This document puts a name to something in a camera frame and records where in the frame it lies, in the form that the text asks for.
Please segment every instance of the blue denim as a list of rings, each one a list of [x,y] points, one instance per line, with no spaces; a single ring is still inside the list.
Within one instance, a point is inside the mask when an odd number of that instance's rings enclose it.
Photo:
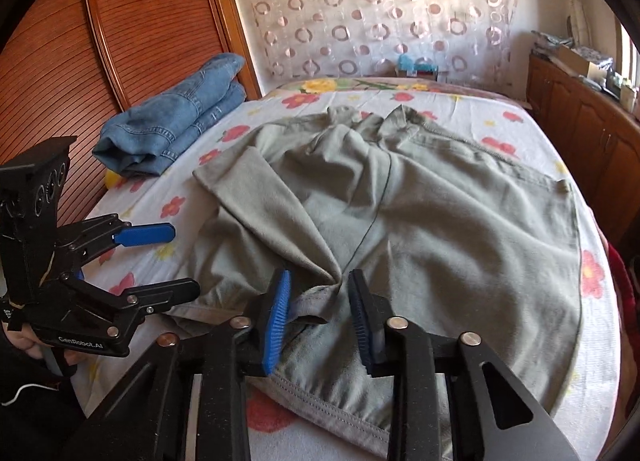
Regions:
[[[208,128],[242,104],[232,80],[244,59],[222,53],[178,85],[114,116],[100,131],[93,154],[123,176],[160,175]]]

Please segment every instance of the window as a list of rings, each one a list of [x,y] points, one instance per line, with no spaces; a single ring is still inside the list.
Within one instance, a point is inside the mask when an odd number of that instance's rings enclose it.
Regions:
[[[640,54],[622,24],[620,24],[620,42],[622,52],[619,72],[623,78],[631,80],[634,86],[640,86]]]

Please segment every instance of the floral bedsheet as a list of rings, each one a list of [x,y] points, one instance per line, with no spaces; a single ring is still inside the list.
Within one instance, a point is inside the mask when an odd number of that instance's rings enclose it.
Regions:
[[[321,94],[323,92],[344,91],[422,91],[440,92],[443,94],[456,94],[459,96],[471,96],[473,98],[486,98],[488,100],[500,100],[520,106],[520,104],[506,96],[496,92],[482,91],[468,87],[455,86],[425,80],[422,78],[316,78],[302,82],[290,82],[280,86],[267,95],[267,98],[280,94],[278,91],[295,91],[302,94]]]
[[[169,221],[177,237],[161,246],[117,248],[87,265],[86,278],[112,293],[175,278],[211,212],[209,194],[194,180],[193,170],[215,159],[252,128],[278,118],[322,112],[331,105],[350,105],[365,117],[372,112],[386,116],[401,104],[552,178],[570,179],[558,153],[533,119],[501,96],[413,79],[323,78],[297,82],[275,89],[260,101],[242,104],[206,132],[163,176],[121,180],[111,188],[92,216],[117,212],[134,224]],[[620,378],[620,327],[606,255],[591,212],[577,188],[575,191],[582,248],[582,336],[573,375],[554,419],[580,458],[591,461],[602,448],[614,412]],[[167,317],[153,315],[136,332],[129,357],[97,357],[81,366],[73,381],[85,412],[98,405],[127,367],[166,330],[176,331]],[[373,459],[260,393],[250,396],[247,416],[256,461]]]

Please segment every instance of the wooden cabinet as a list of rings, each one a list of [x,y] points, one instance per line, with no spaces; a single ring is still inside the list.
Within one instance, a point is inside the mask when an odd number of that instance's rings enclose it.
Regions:
[[[640,206],[640,153],[637,142],[618,136],[611,136],[609,142],[610,159],[592,208],[607,238],[620,243]]]
[[[532,58],[527,81],[527,99],[533,109],[534,118],[538,118],[542,110],[546,86],[546,65],[539,58]]]
[[[555,147],[566,144],[570,131],[568,126],[575,121],[575,105],[572,90],[567,80],[561,76],[549,79],[546,83],[548,98],[544,98],[539,123],[546,129],[546,135]]]
[[[532,56],[527,100],[604,234],[640,253],[640,125],[620,105]]]
[[[607,120],[601,111],[579,98],[575,102],[577,110],[574,126],[566,131],[565,144],[553,143],[580,186],[582,195],[591,203],[607,166],[610,134],[607,131]]]

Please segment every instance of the wooden wardrobe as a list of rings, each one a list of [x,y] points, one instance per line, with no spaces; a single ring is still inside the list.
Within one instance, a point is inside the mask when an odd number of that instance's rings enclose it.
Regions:
[[[104,193],[91,156],[102,124],[195,72],[221,52],[260,91],[234,0],[37,0],[0,54],[0,163],[51,136],[78,136],[59,223]]]

